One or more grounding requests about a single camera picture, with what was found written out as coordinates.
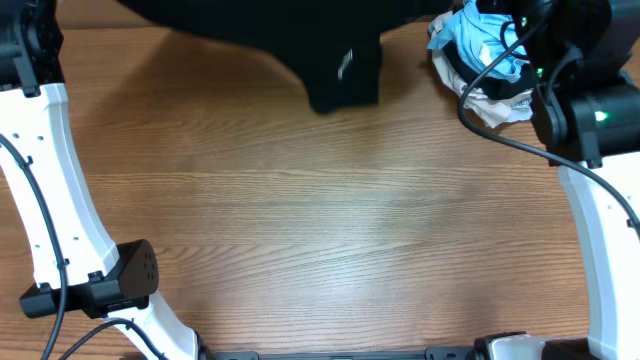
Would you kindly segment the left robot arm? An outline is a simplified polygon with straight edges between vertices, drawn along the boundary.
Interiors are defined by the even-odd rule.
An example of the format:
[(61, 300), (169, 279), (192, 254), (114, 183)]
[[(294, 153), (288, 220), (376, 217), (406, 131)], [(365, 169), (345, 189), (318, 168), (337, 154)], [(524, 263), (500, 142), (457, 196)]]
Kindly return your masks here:
[(148, 359), (204, 359), (200, 336), (159, 291), (151, 244), (116, 244), (94, 207), (72, 138), (56, 6), (1, 4), (1, 169), (34, 268), (21, 309), (31, 319), (54, 317), (45, 357), (65, 314), (81, 310), (118, 328)]

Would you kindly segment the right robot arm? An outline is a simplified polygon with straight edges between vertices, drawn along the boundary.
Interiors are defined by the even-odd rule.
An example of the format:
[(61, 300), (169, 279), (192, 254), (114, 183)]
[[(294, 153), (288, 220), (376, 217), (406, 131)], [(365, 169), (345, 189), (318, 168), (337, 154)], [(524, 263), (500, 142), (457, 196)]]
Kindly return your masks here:
[(639, 90), (624, 64), (639, 37), (635, 1), (482, 1), (507, 14), (536, 84), (532, 123), (579, 236), (589, 328), (576, 338), (500, 335), (481, 359), (639, 355)]

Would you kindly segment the black t-shirt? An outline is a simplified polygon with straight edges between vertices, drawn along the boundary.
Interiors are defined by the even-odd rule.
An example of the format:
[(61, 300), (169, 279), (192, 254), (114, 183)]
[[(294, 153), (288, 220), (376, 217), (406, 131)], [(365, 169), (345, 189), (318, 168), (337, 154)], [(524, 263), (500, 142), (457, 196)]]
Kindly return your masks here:
[(249, 46), (300, 80), (330, 113), (379, 99), (382, 33), (448, 10), (450, 0), (120, 0), (172, 29)]

